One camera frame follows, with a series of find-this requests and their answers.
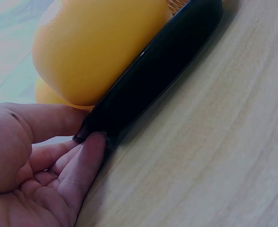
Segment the blurred background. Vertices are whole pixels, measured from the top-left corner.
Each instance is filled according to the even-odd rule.
[[[53,1],[0,0],[0,103],[35,102],[32,38],[40,17]]]

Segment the yellow plastic toy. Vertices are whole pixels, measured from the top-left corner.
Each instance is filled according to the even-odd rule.
[[[91,109],[171,17],[166,0],[56,0],[32,46],[36,101]]]

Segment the wooden table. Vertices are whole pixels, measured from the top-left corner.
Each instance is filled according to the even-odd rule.
[[[101,170],[79,227],[278,227],[278,0],[224,8]]]

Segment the hand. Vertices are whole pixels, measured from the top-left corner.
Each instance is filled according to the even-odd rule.
[[[68,141],[87,112],[63,105],[0,104],[0,226],[74,226],[102,161],[105,136]]]

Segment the black plastic base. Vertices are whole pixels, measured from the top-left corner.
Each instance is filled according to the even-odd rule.
[[[192,62],[223,16],[222,0],[191,0],[153,38],[99,101],[74,140],[94,131],[117,136]]]

